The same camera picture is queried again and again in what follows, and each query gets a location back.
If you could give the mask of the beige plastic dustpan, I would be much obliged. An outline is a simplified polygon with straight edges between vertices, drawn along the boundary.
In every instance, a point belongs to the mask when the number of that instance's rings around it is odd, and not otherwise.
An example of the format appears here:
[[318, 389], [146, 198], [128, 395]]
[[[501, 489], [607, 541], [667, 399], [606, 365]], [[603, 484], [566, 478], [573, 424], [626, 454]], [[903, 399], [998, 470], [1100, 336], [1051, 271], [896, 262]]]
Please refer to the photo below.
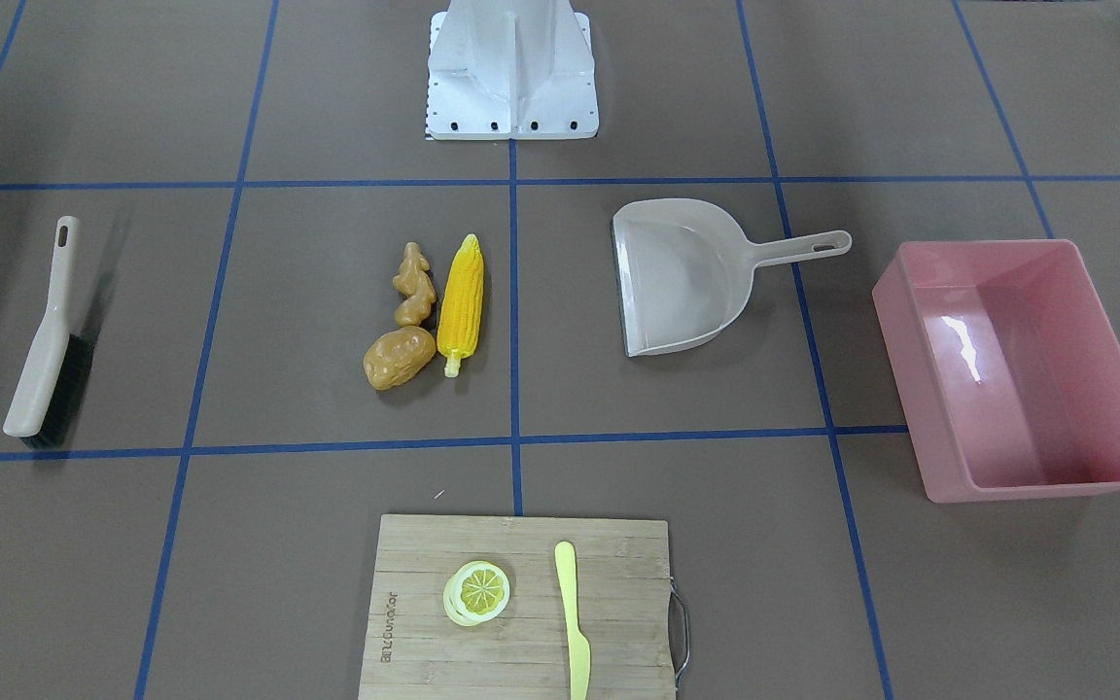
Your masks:
[[613, 214], [625, 353], [654, 356], [712, 340], [750, 301], [760, 267], [844, 256], [848, 231], [752, 242], [719, 205], [694, 198], [631, 202]]

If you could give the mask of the beige hand brush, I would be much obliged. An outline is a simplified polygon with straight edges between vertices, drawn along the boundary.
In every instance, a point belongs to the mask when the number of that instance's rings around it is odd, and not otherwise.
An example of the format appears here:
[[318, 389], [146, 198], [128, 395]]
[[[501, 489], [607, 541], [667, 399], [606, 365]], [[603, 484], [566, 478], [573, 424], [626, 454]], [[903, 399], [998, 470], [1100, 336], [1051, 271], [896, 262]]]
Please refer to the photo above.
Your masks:
[[3, 433], [30, 449], [57, 449], [65, 444], [68, 424], [88, 382], [92, 345], [74, 333], [72, 320], [81, 237], [80, 218], [57, 220], [45, 312], [4, 417]]

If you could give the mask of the brown toy potato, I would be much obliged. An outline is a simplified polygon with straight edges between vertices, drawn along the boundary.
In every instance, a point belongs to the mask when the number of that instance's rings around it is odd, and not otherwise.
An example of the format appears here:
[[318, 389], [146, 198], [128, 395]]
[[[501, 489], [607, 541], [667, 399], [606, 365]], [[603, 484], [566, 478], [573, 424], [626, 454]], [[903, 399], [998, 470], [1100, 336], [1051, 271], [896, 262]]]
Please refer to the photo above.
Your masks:
[[386, 332], [370, 345], [362, 358], [368, 385], [386, 391], [412, 380], [433, 360], [436, 340], [430, 332], [417, 325], [404, 325]]

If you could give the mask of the bamboo cutting board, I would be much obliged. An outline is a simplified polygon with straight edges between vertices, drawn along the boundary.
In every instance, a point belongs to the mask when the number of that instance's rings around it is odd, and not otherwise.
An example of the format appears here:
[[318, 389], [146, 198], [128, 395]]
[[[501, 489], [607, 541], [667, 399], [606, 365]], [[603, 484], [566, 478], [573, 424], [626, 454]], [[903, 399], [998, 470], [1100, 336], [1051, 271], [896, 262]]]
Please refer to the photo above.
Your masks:
[[[591, 699], [673, 699], [673, 577], [665, 521], [388, 514], [360, 676], [361, 699], [568, 699], [570, 654], [554, 550], [573, 545], [577, 626]], [[507, 575], [507, 605], [452, 623], [441, 594], [461, 566]]]

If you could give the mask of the yellow plastic toy knife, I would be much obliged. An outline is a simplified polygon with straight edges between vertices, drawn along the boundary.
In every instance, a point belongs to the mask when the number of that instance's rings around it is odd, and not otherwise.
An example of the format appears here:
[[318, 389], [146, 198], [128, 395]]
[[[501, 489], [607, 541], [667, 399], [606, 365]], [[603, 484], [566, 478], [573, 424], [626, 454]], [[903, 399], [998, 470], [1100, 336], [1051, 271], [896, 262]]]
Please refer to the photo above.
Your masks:
[[568, 648], [569, 699], [586, 699], [592, 670], [592, 650], [579, 628], [577, 550], [561, 541], [554, 548], [557, 585], [563, 601], [566, 648]]

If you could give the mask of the toy ginger root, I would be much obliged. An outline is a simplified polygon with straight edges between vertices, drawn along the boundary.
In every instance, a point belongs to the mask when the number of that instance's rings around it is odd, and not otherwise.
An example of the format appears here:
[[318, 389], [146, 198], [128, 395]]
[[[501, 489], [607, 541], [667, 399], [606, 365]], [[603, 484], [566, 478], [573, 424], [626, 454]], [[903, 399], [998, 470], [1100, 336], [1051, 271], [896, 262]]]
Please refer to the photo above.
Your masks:
[[421, 327], [431, 318], [437, 293], [432, 282], [431, 263], [424, 256], [416, 242], [408, 242], [396, 276], [392, 279], [393, 288], [400, 293], [402, 301], [393, 312], [399, 327]]

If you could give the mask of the yellow toy corn cob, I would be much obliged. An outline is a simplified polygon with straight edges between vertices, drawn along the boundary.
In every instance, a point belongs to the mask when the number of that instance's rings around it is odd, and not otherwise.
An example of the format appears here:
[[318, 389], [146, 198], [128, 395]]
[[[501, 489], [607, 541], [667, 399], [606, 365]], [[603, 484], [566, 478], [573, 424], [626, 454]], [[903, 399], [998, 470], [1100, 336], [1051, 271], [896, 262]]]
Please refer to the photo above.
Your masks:
[[452, 258], [441, 299], [437, 347], [444, 355], [445, 377], [458, 377], [461, 362], [478, 349], [484, 276], [479, 239], [468, 234]]

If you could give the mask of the pink plastic bin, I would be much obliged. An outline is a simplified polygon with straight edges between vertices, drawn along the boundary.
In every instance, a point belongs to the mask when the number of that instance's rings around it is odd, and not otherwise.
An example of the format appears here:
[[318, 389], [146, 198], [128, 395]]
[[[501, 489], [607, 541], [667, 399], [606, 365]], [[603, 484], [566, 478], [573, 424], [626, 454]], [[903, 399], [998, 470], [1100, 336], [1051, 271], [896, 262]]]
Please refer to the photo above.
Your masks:
[[872, 297], [928, 500], [1120, 491], [1120, 342], [1074, 243], [906, 242]]

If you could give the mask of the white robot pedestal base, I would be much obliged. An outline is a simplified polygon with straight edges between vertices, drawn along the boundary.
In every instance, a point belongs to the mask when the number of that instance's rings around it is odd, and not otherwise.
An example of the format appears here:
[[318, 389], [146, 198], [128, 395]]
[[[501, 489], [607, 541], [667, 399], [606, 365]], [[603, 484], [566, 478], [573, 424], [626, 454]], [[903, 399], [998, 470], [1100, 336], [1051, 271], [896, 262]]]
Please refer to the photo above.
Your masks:
[[452, 1], [428, 39], [427, 138], [599, 133], [590, 18], [569, 1]]

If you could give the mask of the yellow toy lemon slices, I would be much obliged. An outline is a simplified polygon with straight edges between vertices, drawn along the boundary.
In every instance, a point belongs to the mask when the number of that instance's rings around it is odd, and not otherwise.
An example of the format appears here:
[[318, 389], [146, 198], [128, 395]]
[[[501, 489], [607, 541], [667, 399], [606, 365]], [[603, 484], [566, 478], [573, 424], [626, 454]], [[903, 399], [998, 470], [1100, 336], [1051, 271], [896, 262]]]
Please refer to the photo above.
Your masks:
[[476, 626], [504, 612], [510, 599], [508, 575], [488, 561], [468, 562], [448, 578], [441, 592], [445, 615], [458, 626]]

